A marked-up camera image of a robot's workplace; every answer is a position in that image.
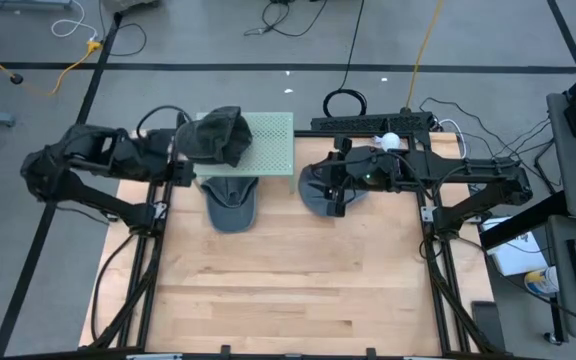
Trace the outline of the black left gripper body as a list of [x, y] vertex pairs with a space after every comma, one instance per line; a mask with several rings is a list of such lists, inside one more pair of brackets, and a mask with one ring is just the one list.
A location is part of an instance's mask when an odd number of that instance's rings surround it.
[[136, 133], [136, 142], [151, 181], [165, 181], [170, 177], [170, 153], [175, 133], [174, 129], [154, 129]]

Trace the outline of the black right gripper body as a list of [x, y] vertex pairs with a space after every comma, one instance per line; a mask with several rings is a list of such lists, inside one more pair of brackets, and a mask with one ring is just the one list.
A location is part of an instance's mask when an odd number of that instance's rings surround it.
[[372, 146], [353, 147], [344, 159], [345, 173], [362, 191], [398, 192], [399, 160]]

